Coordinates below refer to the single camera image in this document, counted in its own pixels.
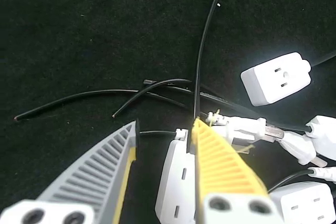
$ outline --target black fabric surface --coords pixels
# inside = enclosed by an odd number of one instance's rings
[[[0,209],[36,198],[86,150],[136,118],[143,130],[189,127],[191,114],[147,98],[113,120],[127,98],[121,95],[74,102],[19,123],[13,117],[76,92],[139,89],[145,78],[193,78],[211,1],[1,0]],[[336,117],[336,59],[313,67],[309,86],[268,106],[253,108],[240,79],[242,71],[289,52],[314,61],[335,50],[336,0],[219,3],[206,41],[202,83],[281,123]],[[192,106],[191,97],[176,97]],[[201,107],[218,109],[211,103]],[[121,223],[159,223],[154,205],[169,143],[167,137],[142,139]],[[268,187],[306,168],[276,143],[258,142],[243,157]]]

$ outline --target white power outlet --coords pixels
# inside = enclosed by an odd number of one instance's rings
[[[285,224],[331,224],[336,220],[327,184],[300,182],[274,190],[270,197]]]
[[[161,224],[195,223],[195,156],[186,153],[186,137],[170,143],[155,212]]]
[[[310,64],[297,52],[245,70],[240,77],[254,106],[281,100],[310,83]]]

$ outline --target black cable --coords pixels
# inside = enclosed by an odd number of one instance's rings
[[[330,60],[334,57],[336,57],[336,50],[322,56],[320,59],[318,59],[316,61],[312,61],[310,66],[312,66],[312,67],[317,66],[317,65],[322,64],[322,63],[326,62],[327,60]]]
[[[196,71],[195,71],[195,88],[194,88],[194,119],[196,119],[199,116],[199,112],[201,110],[200,105],[200,84],[201,84],[201,61],[202,61],[202,54],[204,49],[204,43],[206,39],[206,35],[210,26],[212,15],[215,11],[215,8],[217,6],[218,0],[213,0],[208,16],[206,18],[206,22],[204,24],[204,29],[201,37],[200,47],[198,49],[197,54],[197,62],[196,62]]]
[[[49,103],[44,104],[42,106],[39,106],[35,109],[29,110],[29,111],[24,112],[20,115],[17,115],[16,117],[14,117],[14,120],[19,121],[21,119],[31,117],[35,114],[47,111],[47,110],[49,110],[49,109],[51,109],[55,106],[62,105],[64,103],[68,103],[68,102],[71,102],[71,101],[74,101],[74,100],[84,99],[84,98],[87,98],[87,97],[92,97],[92,96],[96,96],[96,95],[98,96],[98,95],[106,95],[106,94],[115,94],[115,93],[137,93],[137,92],[138,92],[138,90],[129,90],[129,89],[105,89],[105,90],[96,90],[96,91],[88,91],[88,92],[73,94],[73,95],[70,95],[68,97],[63,97],[63,98],[58,99],[56,101],[49,102]],[[145,93],[145,95],[147,95],[149,97],[152,97],[152,98],[156,98],[156,99],[165,101],[165,102],[169,102],[171,104],[177,105],[181,108],[184,108],[184,109],[188,110],[188,107],[186,105],[184,105],[180,102],[177,102],[175,100],[172,100],[170,98],[163,97],[159,94],[148,92],[148,93]]]
[[[275,189],[279,188],[280,186],[283,186],[284,184],[286,184],[287,182],[297,178],[297,177],[301,177],[303,175],[308,175],[308,174],[313,174],[314,171],[313,170],[301,170],[297,173],[293,173],[291,175],[289,175],[288,177],[284,178],[283,180],[281,180],[279,183],[277,183],[276,185],[274,185],[273,187],[271,187],[268,190],[268,193],[271,193],[272,191],[274,191]]]
[[[147,135],[168,135],[168,136],[175,136],[175,131],[141,131],[141,136],[147,136]]]
[[[153,80],[145,80],[143,82],[144,84],[148,84],[148,83],[155,83],[155,81]],[[191,80],[185,80],[184,83],[191,83]],[[180,88],[180,87],[176,87],[176,86],[173,86],[173,85],[166,85],[164,86],[165,88],[167,89],[170,89],[172,91],[177,91],[177,92],[180,92],[180,93],[185,93],[185,94],[193,94],[193,92],[189,89],[184,89],[184,88]],[[244,106],[241,106],[239,104],[236,104],[232,101],[228,101],[228,100],[225,100],[221,97],[216,97],[214,95],[211,95],[211,94],[207,94],[207,93],[204,93],[204,92],[200,92],[200,96],[204,99],[207,99],[211,102],[214,102],[214,103],[217,103],[219,105],[222,105],[224,107],[227,107],[231,110],[234,110],[234,111],[237,111],[245,116],[248,116],[248,117],[251,117],[251,118],[264,118],[263,115],[260,115],[258,112],[255,112],[249,108],[246,108]],[[278,128],[281,128],[283,130],[290,130],[290,131],[302,131],[302,132],[311,132],[311,127],[309,126],[295,126],[295,125],[288,125],[288,124],[283,124],[283,123],[278,123],[278,122],[275,122],[275,121],[272,121],[272,120],[267,120],[267,122],[269,124],[272,124]]]
[[[146,92],[156,87],[171,84],[171,83],[185,83],[185,82],[186,82],[186,79],[168,79],[168,80],[158,81],[156,83],[148,85],[146,88],[140,90],[134,96],[132,96],[129,100],[127,100],[120,108],[118,108],[117,111],[114,112],[112,117],[115,118],[123,109],[125,109],[129,104],[135,101],[138,97],[140,97],[141,95],[145,94]]]
[[[311,132],[312,129],[309,126],[295,126],[295,125],[288,125],[288,124],[282,124],[282,123],[276,123],[273,121],[269,121],[270,124],[272,124],[273,126],[276,126],[278,128],[281,128],[283,130],[287,130],[287,131],[303,131],[303,132]]]
[[[192,83],[191,80],[187,80],[187,79],[185,79],[185,80],[186,80],[185,81],[186,84],[191,84]],[[147,85],[153,84],[155,82],[156,81],[154,81],[154,80],[144,79],[143,82],[142,82],[142,84],[144,84],[145,86],[147,86]],[[167,87],[171,87],[171,86],[175,86],[175,85],[174,84],[168,84],[166,86]],[[221,95],[217,91],[215,91],[214,89],[212,89],[209,86],[204,85],[202,83],[201,83],[201,89],[204,90],[204,91],[206,91],[206,92],[208,92],[208,93],[210,93],[210,94],[214,94],[217,97],[221,97]]]

